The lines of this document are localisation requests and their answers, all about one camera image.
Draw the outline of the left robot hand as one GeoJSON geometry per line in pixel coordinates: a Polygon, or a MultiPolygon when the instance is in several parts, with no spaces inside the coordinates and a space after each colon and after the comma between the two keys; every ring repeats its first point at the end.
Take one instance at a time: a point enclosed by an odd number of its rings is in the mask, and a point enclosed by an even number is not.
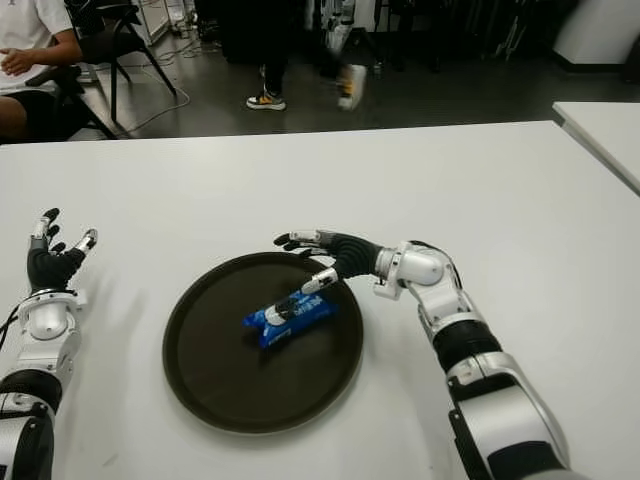
{"type": "Polygon", "coordinates": [[[30,235],[26,269],[31,294],[44,290],[66,290],[89,252],[98,243],[98,231],[89,229],[70,249],[66,248],[64,242],[51,245],[60,231],[55,223],[59,214],[58,208],[44,212],[30,235]]]}

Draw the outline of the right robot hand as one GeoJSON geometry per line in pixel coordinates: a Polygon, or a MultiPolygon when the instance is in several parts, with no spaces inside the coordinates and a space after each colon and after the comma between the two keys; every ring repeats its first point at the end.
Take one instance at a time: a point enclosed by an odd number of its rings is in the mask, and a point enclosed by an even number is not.
{"type": "Polygon", "coordinates": [[[287,252],[299,251],[300,257],[334,260],[330,267],[314,274],[300,287],[303,294],[319,292],[340,280],[375,274],[376,261],[383,250],[360,237],[326,230],[287,232],[276,237],[273,243],[287,252]]]}

